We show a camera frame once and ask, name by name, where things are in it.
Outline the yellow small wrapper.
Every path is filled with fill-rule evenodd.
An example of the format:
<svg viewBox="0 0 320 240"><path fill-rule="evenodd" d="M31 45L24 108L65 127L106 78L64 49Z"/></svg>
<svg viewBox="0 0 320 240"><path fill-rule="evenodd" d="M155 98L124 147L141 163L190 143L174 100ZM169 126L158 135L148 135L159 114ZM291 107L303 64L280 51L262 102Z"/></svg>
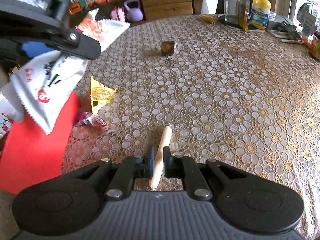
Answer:
<svg viewBox="0 0 320 240"><path fill-rule="evenodd" d="M214 16L214 15L201 15L200 19L203 20L204 22L210 23L210 24L216 24L217 21L219 20L218 17Z"/></svg>

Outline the floral lace tablecloth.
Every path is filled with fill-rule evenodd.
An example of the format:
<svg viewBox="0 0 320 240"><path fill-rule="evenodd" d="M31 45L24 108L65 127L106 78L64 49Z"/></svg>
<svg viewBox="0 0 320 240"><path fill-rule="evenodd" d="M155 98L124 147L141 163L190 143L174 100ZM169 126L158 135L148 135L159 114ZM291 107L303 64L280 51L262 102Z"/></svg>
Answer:
<svg viewBox="0 0 320 240"><path fill-rule="evenodd" d="M163 41L176 42L174 55L161 56ZM170 125L172 153L295 190L305 205L298 232L319 237L319 62L307 48L181 16L127 29L88 64L75 90L85 100L91 77L117 89L99 111L116 132L73 128L63 173L143 154Z"/></svg>

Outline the gold tall packet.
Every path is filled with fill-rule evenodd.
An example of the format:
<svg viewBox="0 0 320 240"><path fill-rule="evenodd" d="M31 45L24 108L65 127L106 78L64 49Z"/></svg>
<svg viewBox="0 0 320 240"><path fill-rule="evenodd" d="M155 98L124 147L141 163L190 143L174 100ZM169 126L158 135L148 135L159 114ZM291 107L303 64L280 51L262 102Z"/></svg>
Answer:
<svg viewBox="0 0 320 240"><path fill-rule="evenodd" d="M238 22L240 27L247 33L249 32L247 19L249 14L250 2L251 0L240 0L238 6Z"/></svg>

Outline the white red snack packet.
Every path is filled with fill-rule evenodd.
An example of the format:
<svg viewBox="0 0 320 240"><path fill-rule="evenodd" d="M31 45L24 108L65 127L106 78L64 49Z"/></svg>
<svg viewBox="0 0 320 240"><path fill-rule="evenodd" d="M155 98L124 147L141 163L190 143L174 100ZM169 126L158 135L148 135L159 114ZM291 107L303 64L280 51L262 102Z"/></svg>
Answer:
<svg viewBox="0 0 320 240"><path fill-rule="evenodd" d="M76 30L100 43L101 50L112 44L130 24L96 20L98 9L90 11ZM23 107L46 134L53 131L57 117L71 92L84 75L88 60L58 50L42 53L10 77L18 105Z"/></svg>

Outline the purple kettlebell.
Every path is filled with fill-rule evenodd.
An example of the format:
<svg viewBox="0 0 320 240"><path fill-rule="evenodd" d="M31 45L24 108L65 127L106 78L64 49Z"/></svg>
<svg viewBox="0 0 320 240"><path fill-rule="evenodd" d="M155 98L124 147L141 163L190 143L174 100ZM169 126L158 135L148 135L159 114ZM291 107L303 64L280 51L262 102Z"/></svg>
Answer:
<svg viewBox="0 0 320 240"><path fill-rule="evenodd" d="M136 3L136 7L129 7L130 3ZM126 0L124 2L124 8L127 11L127 20L129 22L139 22L143 20L143 13L141 11L140 7L140 1L139 0Z"/></svg>

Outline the wooden tv cabinet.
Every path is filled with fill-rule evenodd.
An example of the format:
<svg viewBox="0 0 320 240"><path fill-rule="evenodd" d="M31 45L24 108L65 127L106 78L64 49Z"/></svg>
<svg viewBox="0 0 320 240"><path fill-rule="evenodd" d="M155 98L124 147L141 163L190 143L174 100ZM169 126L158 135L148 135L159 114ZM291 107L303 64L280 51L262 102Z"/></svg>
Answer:
<svg viewBox="0 0 320 240"><path fill-rule="evenodd" d="M87 13L98 8L97 20L110 18L110 13L115 6L124 7L124 2L128 0L111 0L101 5L93 5L81 12L69 16L69 26L78 25ZM192 15L195 13L194 0L139 0L143 19L137 24L148 21L159 20L182 15Z"/></svg>

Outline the yellow lid wipes canister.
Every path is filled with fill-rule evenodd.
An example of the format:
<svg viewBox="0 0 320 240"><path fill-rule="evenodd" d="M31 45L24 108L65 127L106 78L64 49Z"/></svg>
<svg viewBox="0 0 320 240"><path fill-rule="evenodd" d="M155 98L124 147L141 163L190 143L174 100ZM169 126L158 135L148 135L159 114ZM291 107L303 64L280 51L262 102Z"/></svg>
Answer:
<svg viewBox="0 0 320 240"><path fill-rule="evenodd" d="M251 8L251 25L258 29L266 29L271 10L269 0L253 0Z"/></svg>

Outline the small brown gold snack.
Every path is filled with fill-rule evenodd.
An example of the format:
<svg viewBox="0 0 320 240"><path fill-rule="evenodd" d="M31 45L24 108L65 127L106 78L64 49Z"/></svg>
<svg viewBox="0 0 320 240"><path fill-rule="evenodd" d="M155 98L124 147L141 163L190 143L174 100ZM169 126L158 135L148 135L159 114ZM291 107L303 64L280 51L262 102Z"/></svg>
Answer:
<svg viewBox="0 0 320 240"><path fill-rule="evenodd" d="M161 44L161 56L171 56L176 52L175 41L163 41Z"/></svg>

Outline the beige sausage stick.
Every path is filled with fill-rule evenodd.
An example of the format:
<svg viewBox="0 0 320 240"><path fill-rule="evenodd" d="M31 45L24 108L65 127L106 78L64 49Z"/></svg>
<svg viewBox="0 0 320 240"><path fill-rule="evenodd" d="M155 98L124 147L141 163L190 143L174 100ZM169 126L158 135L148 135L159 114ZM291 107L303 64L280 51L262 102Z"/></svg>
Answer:
<svg viewBox="0 0 320 240"><path fill-rule="evenodd" d="M153 177L149 180L149 187L153 190L157 189L157 187L159 186L163 168L164 168L164 161L163 161L164 147L170 145L171 137L172 137L171 126L170 125L165 126L165 128L163 129L161 140L155 156L154 167L153 167Z"/></svg>

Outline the white plant pot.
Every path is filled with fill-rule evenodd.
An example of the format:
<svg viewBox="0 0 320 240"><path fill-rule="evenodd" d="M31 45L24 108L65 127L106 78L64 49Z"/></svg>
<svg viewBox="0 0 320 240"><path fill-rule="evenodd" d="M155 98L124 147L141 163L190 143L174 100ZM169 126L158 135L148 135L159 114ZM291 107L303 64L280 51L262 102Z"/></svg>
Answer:
<svg viewBox="0 0 320 240"><path fill-rule="evenodd" d="M216 14L219 0L202 0L201 15Z"/></svg>

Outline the red cardboard box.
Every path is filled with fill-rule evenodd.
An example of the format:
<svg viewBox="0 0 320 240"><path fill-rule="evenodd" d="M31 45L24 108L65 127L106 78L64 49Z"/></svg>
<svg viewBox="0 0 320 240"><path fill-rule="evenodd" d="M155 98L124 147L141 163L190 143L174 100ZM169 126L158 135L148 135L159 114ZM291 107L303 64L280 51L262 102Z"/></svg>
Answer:
<svg viewBox="0 0 320 240"><path fill-rule="evenodd" d="M1 189L23 189L59 176L80 100L75 92L63 106L53 131L46 135L28 113L13 123L1 156Z"/></svg>

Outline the pink wrapped candy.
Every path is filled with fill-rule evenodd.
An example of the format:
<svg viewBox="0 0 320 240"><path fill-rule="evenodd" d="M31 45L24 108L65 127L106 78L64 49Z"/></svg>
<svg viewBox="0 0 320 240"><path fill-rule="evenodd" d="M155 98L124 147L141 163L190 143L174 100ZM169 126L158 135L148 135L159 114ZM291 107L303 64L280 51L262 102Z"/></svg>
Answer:
<svg viewBox="0 0 320 240"><path fill-rule="evenodd" d="M110 126L98 114L91 112L80 112L76 115L73 126L91 126L100 129L103 132L108 132Z"/></svg>

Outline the yellow gold snack packet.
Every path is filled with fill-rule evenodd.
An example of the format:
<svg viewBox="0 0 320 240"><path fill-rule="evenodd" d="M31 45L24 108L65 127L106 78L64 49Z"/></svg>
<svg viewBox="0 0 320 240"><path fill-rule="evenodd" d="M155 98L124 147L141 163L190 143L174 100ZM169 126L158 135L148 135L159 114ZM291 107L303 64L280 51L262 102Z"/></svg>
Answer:
<svg viewBox="0 0 320 240"><path fill-rule="evenodd" d="M106 87L91 77L89 95L92 113L98 114L99 110L112 100L116 91L117 89Z"/></svg>

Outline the glass cup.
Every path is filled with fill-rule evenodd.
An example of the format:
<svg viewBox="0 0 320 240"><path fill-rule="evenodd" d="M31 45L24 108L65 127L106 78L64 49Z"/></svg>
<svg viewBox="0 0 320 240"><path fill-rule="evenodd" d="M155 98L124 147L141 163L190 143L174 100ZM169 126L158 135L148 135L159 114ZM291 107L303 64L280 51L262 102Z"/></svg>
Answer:
<svg viewBox="0 0 320 240"><path fill-rule="evenodd" d="M239 8L241 0L223 0L225 10L225 22L227 24L239 24Z"/></svg>

